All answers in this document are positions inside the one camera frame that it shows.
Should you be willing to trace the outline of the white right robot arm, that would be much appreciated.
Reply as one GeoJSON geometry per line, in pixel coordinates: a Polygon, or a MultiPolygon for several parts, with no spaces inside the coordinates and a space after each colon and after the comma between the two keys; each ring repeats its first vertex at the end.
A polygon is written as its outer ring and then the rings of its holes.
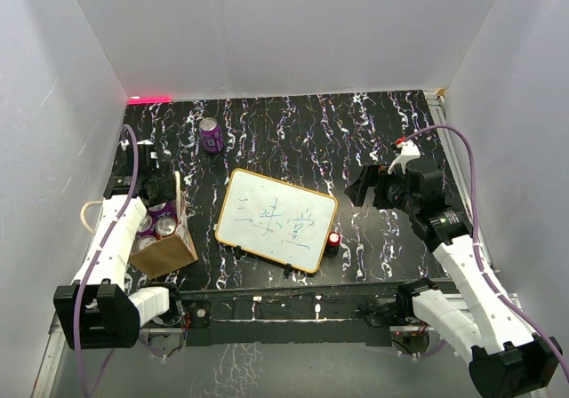
{"type": "Polygon", "coordinates": [[[467,364],[483,397],[518,397],[546,387],[561,348],[517,314],[487,262],[475,256],[468,217],[447,203],[438,165],[418,157],[397,159],[392,166],[366,165],[345,193],[360,207],[368,190],[374,192],[375,208],[408,215],[413,232],[451,276],[469,310],[464,314],[433,281],[420,279],[400,285],[395,302],[379,314],[432,327],[467,364]]]}

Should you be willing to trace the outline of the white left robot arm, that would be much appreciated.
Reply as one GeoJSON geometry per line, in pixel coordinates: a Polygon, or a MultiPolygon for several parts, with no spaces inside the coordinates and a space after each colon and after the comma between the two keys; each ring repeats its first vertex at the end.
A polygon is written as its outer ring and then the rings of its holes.
{"type": "Polygon", "coordinates": [[[178,201],[179,190],[179,175],[150,141],[117,150],[84,263],[71,284],[59,286],[53,295],[71,349],[130,348],[148,322],[173,326],[181,320],[184,306],[171,286],[159,283],[132,295],[124,290],[140,223],[148,209],[178,201]]]}

